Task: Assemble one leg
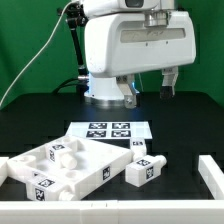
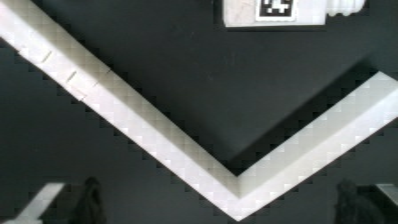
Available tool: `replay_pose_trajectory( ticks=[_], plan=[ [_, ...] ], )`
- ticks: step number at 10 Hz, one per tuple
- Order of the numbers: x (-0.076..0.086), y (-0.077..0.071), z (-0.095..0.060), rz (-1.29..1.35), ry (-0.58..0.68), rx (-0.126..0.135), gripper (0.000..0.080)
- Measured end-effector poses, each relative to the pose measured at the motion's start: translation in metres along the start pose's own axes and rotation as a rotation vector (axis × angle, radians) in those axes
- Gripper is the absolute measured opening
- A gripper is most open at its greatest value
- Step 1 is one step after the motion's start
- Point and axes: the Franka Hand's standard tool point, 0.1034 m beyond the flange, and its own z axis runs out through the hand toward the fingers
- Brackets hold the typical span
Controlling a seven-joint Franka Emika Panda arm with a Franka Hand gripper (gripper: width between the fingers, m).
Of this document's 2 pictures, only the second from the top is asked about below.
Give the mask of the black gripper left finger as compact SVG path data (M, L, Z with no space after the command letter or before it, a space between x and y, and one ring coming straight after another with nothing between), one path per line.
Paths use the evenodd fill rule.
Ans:
M84 192L71 213L70 224L107 224L102 185L95 177L86 180Z

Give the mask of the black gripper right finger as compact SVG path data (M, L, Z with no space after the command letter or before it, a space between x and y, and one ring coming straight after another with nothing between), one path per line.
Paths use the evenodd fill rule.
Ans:
M359 195L349 179L338 184L336 224L386 224L381 209Z

